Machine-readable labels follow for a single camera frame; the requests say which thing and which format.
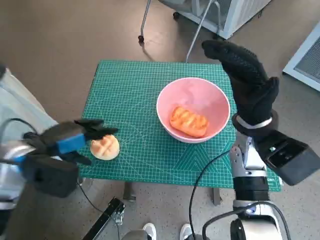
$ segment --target shoe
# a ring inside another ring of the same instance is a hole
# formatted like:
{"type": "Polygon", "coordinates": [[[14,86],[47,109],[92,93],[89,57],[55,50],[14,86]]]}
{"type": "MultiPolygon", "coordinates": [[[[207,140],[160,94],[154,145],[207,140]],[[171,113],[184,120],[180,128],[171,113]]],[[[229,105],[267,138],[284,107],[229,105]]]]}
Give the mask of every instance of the shoe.
{"type": "Polygon", "coordinates": [[[147,223],[143,226],[142,229],[146,231],[146,233],[152,238],[152,240],[157,240],[156,227],[153,223],[147,223]]]}
{"type": "Polygon", "coordinates": [[[191,226],[189,223],[186,223],[181,228],[179,240],[186,240],[190,235],[192,235],[191,226]]]}

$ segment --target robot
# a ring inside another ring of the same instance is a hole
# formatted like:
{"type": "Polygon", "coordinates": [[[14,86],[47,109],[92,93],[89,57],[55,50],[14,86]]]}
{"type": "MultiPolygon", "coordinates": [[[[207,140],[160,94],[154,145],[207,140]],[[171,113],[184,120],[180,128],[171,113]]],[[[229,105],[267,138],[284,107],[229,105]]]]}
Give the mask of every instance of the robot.
{"type": "MultiPolygon", "coordinates": [[[[320,168],[320,158],[307,144],[277,130],[278,114],[272,110],[272,104],[279,92],[279,80],[267,77],[254,53],[227,41],[209,40],[202,47],[208,58],[222,63],[237,107],[232,116],[236,141],[229,151],[235,191],[233,211],[209,220],[203,226],[202,237],[207,239],[206,229],[214,221],[237,214],[238,218],[230,224],[232,240],[281,240],[279,220],[274,213],[279,209],[270,202],[267,166],[293,186],[320,168]]],[[[0,126],[0,135],[12,121],[28,124],[19,118],[8,119],[0,126]]],[[[76,151],[87,141],[118,131],[104,127],[103,123],[100,119],[67,121],[41,134],[27,132],[21,140],[0,142],[2,222],[8,221],[25,182],[60,198],[72,193],[78,184],[77,163],[91,164],[76,151]]],[[[290,239],[287,224],[285,230],[290,239]]]]}

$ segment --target green cutting mat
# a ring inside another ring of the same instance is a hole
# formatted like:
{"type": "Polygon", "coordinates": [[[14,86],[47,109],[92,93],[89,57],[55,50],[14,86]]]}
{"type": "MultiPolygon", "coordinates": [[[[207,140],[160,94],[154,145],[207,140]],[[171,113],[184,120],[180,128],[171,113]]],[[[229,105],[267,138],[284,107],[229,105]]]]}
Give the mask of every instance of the green cutting mat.
{"type": "MultiPolygon", "coordinates": [[[[81,166],[83,177],[131,182],[194,185],[201,169],[215,156],[231,148],[235,129],[225,129],[201,144],[175,140],[162,127],[156,113],[160,91],[170,82],[184,77],[207,79],[228,96],[231,114],[236,112],[230,81],[220,65],[179,62],[102,60],[94,76],[83,117],[104,119],[119,128],[116,134],[120,154],[112,161],[94,158],[89,147],[80,153],[92,166],[81,166]]],[[[280,191],[278,177],[268,175],[272,191],[280,191]]],[[[204,174],[200,186],[232,188],[228,156],[217,160],[204,174]]]]}

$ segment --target bread roll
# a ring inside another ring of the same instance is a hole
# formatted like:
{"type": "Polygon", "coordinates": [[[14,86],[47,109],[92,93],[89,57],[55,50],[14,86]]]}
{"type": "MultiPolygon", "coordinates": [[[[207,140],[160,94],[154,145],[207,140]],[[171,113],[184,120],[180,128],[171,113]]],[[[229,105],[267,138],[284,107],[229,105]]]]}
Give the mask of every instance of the bread roll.
{"type": "Polygon", "coordinates": [[[177,106],[173,110],[170,124],[173,128],[195,138],[203,137],[209,126],[206,117],[195,114],[181,106],[177,106]]]}
{"type": "Polygon", "coordinates": [[[93,156],[101,160],[112,160],[120,152],[118,140],[113,135],[105,135],[100,140],[92,140],[90,151],[93,156]]]}

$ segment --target pink bowl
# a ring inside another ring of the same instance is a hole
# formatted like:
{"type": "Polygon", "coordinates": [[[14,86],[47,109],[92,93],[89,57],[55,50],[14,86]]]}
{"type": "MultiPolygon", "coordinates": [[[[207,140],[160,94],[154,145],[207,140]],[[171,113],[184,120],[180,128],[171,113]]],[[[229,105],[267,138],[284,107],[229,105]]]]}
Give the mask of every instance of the pink bowl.
{"type": "Polygon", "coordinates": [[[224,129],[230,117],[230,104],[225,93],[210,81],[186,77],[177,79],[160,92],[156,112],[165,130],[175,139],[188,144],[205,142],[224,129]],[[192,137],[170,125],[170,116],[175,107],[182,106],[205,116],[209,126],[203,137],[192,137]]]}

